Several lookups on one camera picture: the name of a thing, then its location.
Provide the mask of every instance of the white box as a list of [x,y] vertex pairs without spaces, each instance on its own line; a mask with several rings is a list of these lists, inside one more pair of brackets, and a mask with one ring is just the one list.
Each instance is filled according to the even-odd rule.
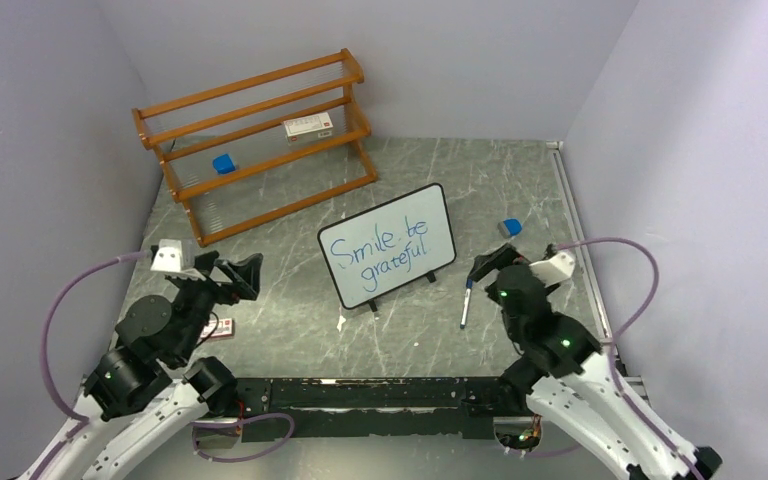
[[296,145],[310,143],[334,135],[334,124],[328,112],[294,118],[284,122],[287,143]]

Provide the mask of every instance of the floor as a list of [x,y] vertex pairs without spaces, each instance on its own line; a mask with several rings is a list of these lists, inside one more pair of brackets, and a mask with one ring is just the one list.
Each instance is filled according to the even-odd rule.
[[[480,290],[473,292],[468,327],[460,330],[458,323],[473,257],[503,243],[499,221],[523,223],[512,243],[529,258],[540,257],[549,243],[572,240],[571,214],[545,143],[372,137],[364,145],[379,170],[378,182],[206,249],[230,260],[261,252],[265,260],[256,302],[216,308],[219,317],[234,319],[235,336],[208,341],[200,356],[217,356],[241,377],[325,378],[498,375],[517,358],[496,305]],[[188,161],[209,165],[225,152],[240,162],[246,150],[232,143]],[[221,228],[362,174],[353,154],[336,149],[223,187],[195,208],[212,225],[207,228]],[[317,231],[430,182],[445,189],[456,261],[437,272],[436,283],[416,281],[381,297],[377,314],[365,306],[341,308]],[[143,246],[162,238],[193,238],[165,184]],[[603,338],[585,285],[579,269],[552,294],[552,303]],[[171,299],[175,291],[148,271],[148,262],[140,262],[125,308],[143,295]]]

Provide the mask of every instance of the blue object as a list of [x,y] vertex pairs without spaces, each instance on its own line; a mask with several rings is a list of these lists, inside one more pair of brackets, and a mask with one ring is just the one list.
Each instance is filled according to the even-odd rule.
[[213,159],[213,168],[216,169],[216,173],[222,175],[225,173],[231,173],[237,169],[234,166],[234,162],[231,161],[231,155],[223,153]]
[[511,238],[522,231],[522,224],[516,218],[509,218],[499,222],[499,231],[505,238]]

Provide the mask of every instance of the marker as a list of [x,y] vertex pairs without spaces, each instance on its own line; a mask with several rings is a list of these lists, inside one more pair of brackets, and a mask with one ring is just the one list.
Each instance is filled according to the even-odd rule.
[[472,280],[466,279],[466,294],[464,294],[464,313],[461,316],[461,330],[466,328],[466,314],[469,312],[469,294],[472,293]]

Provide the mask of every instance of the whiteboard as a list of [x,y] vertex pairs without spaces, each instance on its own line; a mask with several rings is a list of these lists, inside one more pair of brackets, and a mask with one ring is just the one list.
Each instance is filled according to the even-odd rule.
[[346,308],[444,267],[457,255],[439,183],[327,225],[318,237]]

